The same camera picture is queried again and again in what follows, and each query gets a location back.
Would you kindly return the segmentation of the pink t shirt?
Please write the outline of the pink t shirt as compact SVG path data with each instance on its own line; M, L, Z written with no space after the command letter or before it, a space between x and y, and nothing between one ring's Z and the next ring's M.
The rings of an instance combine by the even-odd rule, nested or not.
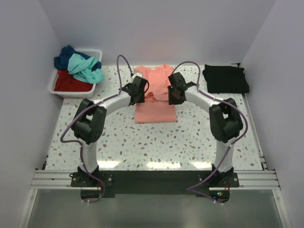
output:
M144 102L136 105L135 122L137 124L176 122L176 109L169 104L168 95L168 87L171 85L168 77L173 72L173 67L166 64L154 68L138 66L134 72L141 73L149 82Z

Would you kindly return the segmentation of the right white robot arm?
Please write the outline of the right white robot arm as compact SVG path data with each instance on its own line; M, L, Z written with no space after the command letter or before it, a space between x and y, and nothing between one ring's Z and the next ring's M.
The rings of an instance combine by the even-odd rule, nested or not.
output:
M209 125L217 141L216 158L212 165L211 180L221 187L228 182L234 168L232 163L234 144L243 129L241 114L235 100L222 100L197 88L194 82L186 82L181 73L168 77L168 96L170 105L189 102L202 108L209 114Z

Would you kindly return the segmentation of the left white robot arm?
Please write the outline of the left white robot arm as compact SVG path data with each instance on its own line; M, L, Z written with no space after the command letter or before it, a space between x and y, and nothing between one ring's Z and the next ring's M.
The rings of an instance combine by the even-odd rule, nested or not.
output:
M102 136L106 117L121 108L143 103L149 86L148 80L136 76L131 83L121 88L119 94L96 101L84 99L81 102L71 129L80 144L78 170L84 172L81 180L87 186L94 186L98 182L96 144Z

